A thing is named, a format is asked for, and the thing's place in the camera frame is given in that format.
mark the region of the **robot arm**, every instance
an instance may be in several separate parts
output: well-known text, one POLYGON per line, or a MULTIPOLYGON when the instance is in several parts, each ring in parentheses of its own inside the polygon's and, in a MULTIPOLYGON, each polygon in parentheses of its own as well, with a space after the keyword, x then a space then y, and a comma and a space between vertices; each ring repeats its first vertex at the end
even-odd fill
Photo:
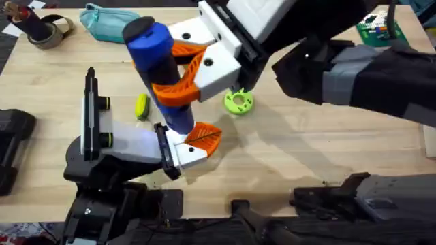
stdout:
POLYGON ((273 66, 286 95, 436 127, 434 55, 399 42, 380 52, 331 41, 374 7, 371 0, 201 1, 199 17, 169 29, 176 46, 206 46, 193 76, 200 102, 226 88, 250 91, 270 55, 302 40, 273 66))

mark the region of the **cable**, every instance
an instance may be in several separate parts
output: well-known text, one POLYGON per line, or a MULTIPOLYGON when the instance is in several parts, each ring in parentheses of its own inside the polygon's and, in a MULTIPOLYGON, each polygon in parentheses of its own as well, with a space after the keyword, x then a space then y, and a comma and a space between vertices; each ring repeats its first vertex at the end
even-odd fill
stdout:
POLYGON ((389 39, 396 39, 396 30, 395 30, 395 8, 398 0, 390 0, 389 9, 388 9, 388 17, 386 17, 386 26, 388 28, 389 39))
MULTIPOLYGON (((207 229, 207 228, 212 227, 212 226, 215 226, 215 225, 220 225, 220 224, 223 224, 223 223, 229 222, 229 221, 233 220, 233 218, 234 218, 234 217, 230 217, 230 218, 227 218, 227 219, 218 220, 217 222, 208 223, 208 224, 205 224, 205 225, 202 225, 202 226, 198 226, 198 227, 196 227, 196 228, 194 229, 193 232, 201 231, 201 230, 203 230, 203 229, 207 229)), ((152 232, 160 233, 160 234, 178 235, 178 234, 182 234, 182 233, 185 232, 184 229, 179 228, 179 227, 178 227, 178 228, 175 228, 175 230, 174 230, 174 229, 171 229, 171 228, 167 228, 167 229, 161 229, 161 230, 159 230, 159 229, 158 229, 159 225, 158 225, 156 228, 151 228, 151 227, 149 227, 148 225, 145 225, 145 224, 141 224, 141 226, 146 227, 147 229, 149 229, 149 230, 152 231, 152 232)))
POLYGON ((49 232, 48 229, 45 228, 41 222, 38 222, 38 224, 51 238, 53 238, 54 242, 57 242, 57 239, 56 239, 55 235, 53 235, 53 233, 49 232))
POLYGON ((149 243, 150 243, 151 239, 153 238, 153 236, 155 235, 155 233, 156 233, 155 231, 151 232, 151 235, 150 235, 149 239, 147 240, 147 242, 145 243, 145 245, 149 245, 149 243))
POLYGON ((245 231, 248 233, 251 243, 253 245, 258 244, 258 240, 256 239, 256 237, 254 236, 252 230, 250 229, 250 225, 249 223, 247 223, 247 221, 245 221, 245 219, 243 219, 242 217, 239 217, 240 222, 243 224, 245 231))

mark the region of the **blue cap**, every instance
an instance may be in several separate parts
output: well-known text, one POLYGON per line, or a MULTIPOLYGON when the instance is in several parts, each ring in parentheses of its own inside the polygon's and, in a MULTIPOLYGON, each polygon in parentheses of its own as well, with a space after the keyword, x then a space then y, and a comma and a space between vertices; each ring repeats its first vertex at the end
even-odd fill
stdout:
POLYGON ((123 30, 123 37, 136 69, 143 72, 171 55, 174 45, 167 26, 150 17, 130 22, 123 30))

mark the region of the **black cylinder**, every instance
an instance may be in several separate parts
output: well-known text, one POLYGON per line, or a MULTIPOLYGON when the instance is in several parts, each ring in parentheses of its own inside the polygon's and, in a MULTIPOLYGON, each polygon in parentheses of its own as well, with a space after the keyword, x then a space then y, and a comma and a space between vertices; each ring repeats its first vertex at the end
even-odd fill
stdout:
POLYGON ((99 96, 98 97, 98 108, 100 110, 109 110, 110 109, 110 98, 99 96))
POLYGON ((99 134, 100 147, 111 148, 114 145, 113 133, 100 133, 99 134))
POLYGON ((53 34, 54 30, 43 22, 30 7, 25 8, 26 11, 29 12, 27 18, 19 22, 14 22, 12 21, 12 17, 8 16, 7 20, 35 41, 48 39, 53 34))

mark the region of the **wooden surface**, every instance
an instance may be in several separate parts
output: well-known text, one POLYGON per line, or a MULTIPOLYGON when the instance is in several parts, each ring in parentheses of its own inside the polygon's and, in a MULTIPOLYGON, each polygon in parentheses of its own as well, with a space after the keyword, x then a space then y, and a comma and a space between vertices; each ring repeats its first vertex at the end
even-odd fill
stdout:
MULTIPOLYGON (((78 21, 81 10, 40 10, 60 14, 77 24, 59 47, 38 50, 21 36, 0 77, 0 106, 32 113, 38 124, 22 160, 12 194, 0 199, 0 223, 63 221, 76 187, 63 179, 65 151, 80 133, 80 98, 84 76, 94 66, 100 94, 112 98, 116 120, 151 129, 163 121, 156 107, 151 122, 137 123, 134 106, 145 92, 124 45, 95 41, 78 21)), ((165 24, 198 14, 195 9, 135 9, 165 24)), ((396 18, 410 44, 432 52, 412 10, 401 6, 396 18)), ((339 36, 361 42, 357 30, 339 36)), ((424 157, 420 125, 354 108, 312 105, 286 97, 270 66, 254 90, 255 108, 230 116, 223 95, 193 103, 196 120, 223 129, 215 155, 171 182, 162 171, 139 178, 150 186, 185 191, 185 218, 228 216, 233 199, 249 199, 267 215, 292 216, 290 191, 299 186, 340 184, 355 172, 401 176, 436 173, 424 157)))

